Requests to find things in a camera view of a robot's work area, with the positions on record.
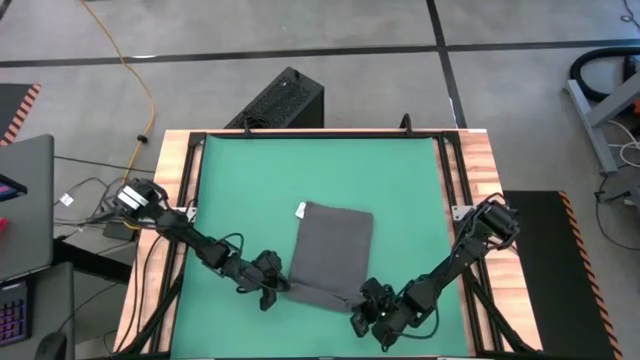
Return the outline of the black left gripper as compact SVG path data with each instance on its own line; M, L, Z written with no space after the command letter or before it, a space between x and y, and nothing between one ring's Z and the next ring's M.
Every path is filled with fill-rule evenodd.
M247 294L257 290L262 292L261 311L267 311L275 304L278 293L291 291L291 283L282 274L282 262L275 251L264 250L254 260L240 262L237 292Z

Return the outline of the black aluminium table frame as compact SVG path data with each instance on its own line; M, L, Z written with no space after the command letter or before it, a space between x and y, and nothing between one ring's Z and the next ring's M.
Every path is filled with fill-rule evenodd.
M488 135L483 130L462 130L459 143L441 147L438 134L433 130L417 130L407 137L400 129L367 129L353 131L349 129L278 129L270 131L258 129L246 138L239 130L216 130L204 133L205 143L209 137L222 139L431 139L448 221L450 245L455 239L450 208L455 204L477 204L494 193L502 190ZM203 161L197 165L191 175L198 199L200 175ZM164 278L180 279L182 282L178 298L171 303L162 323L159 347L171 354L176 316L179 307L185 275L185 266L195 253L179 246L174 265L168 266L169 244L156 232L145 230L139 239L137 269L131 274L125 305L122 310L117 332L117 348L123 349L135 338L139 326L144 325L158 308L161 283Z

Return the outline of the black backlit keyboard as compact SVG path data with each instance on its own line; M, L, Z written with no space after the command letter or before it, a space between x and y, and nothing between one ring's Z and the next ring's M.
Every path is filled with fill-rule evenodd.
M31 336L31 285L28 281L0 286L0 347Z

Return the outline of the black mat orange striped edge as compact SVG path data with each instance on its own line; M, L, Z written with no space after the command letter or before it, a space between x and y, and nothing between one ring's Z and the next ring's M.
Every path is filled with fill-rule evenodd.
M16 141L40 91L40 84L0 83L0 147Z
M567 195L523 190L504 195L517 211L516 247L543 352L624 360Z

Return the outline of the green table mat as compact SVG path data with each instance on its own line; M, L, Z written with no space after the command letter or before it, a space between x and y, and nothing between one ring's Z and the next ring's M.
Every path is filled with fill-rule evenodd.
M243 245L253 259L292 261L303 202L369 212L368 272L394 288L431 271L450 251L431 139L222 139L206 141L195 226ZM383 354L345 313L280 296L267 311L190 256L172 360L360 357Z

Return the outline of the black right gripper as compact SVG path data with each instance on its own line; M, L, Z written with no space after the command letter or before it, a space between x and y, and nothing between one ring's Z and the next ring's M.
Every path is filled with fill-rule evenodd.
M382 285L376 278L369 278L360 287L359 304L352 307L350 324L358 338L369 332L380 345L393 345L398 336L387 324L387 316L395 311L395 293L390 285Z

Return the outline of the black mesh computer tower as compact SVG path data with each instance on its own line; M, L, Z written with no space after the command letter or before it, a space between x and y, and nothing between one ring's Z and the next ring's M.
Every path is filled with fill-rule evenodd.
M323 128L324 86L285 68L225 129Z

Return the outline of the black computer mouse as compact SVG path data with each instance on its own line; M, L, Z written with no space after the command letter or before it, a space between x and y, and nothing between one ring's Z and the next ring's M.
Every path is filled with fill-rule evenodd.
M47 334L39 343L33 360L65 360L67 337L61 332Z

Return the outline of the grey terry towel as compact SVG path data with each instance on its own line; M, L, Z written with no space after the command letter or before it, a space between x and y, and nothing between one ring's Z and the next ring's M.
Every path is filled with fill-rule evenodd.
M289 268L292 301L336 312L362 302L374 216L306 202Z

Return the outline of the grey metal stand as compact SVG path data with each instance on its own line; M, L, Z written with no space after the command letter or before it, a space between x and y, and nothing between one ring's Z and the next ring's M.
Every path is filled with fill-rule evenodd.
M617 172L619 166L610 150L603 126L640 97L640 72L634 74L595 106L590 105L576 80L568 80L564 90L569 94L576 107L601 170L606 174Z

